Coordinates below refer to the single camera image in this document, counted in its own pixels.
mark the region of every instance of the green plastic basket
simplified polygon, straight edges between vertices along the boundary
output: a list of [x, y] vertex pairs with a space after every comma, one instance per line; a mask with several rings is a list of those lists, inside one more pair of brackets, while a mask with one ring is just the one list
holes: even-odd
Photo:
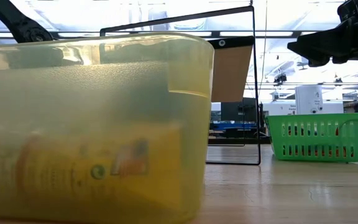
[[277, 159], [358, 162], [358, 113], [268, 116]]

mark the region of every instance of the translucent plastic bin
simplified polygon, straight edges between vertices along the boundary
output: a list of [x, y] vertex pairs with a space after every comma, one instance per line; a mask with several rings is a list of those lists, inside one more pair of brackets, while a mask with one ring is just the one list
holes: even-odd
[[0, 218], [193, 218], [213, 52], [171, 33], [0, 45]]
[[358, 113], [268, 116], [277, 159], [358, 162]]

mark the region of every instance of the wooden table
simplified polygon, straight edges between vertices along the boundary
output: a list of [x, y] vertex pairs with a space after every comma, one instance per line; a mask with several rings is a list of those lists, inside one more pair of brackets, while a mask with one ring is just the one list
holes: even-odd
[[358, 223], [358, 164], [276, 161], [270, 146], [262, 152], [261, 166], [206, 166], [192, 224]]

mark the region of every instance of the black cable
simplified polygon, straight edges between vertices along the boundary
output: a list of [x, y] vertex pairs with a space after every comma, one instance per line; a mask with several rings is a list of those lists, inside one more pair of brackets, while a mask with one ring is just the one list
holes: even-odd
[[248, 85], [247, 82], [246, 82], [246, 85], [248, 86], [248, 89], [251, 90], [251, 96], [252, 96], [253, 98], [255, 98], [254, 93], [252, 92], [252, 89], [251, 89], [251, 87]]
[[260, 95], [260, 89], [262, 88], [262, 82], [264, 81], [264, 76], [265, 76], [266, 37], [267, 37], [267, 0], [266, 0], [266, 9], [265, 9], [265, 43], [264, 43], [264, 61], [262, 62], [262, 76], [260, 76], [260, 85], [259, 85], [259, 92], [258, 92], [258, 95]]

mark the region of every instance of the brown cardboard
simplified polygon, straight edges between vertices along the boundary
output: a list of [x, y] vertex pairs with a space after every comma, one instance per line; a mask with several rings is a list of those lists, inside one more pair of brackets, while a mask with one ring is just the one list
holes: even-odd
[[215, 49], [212, 102], [240, 102], [246, 87], [252, 45]]

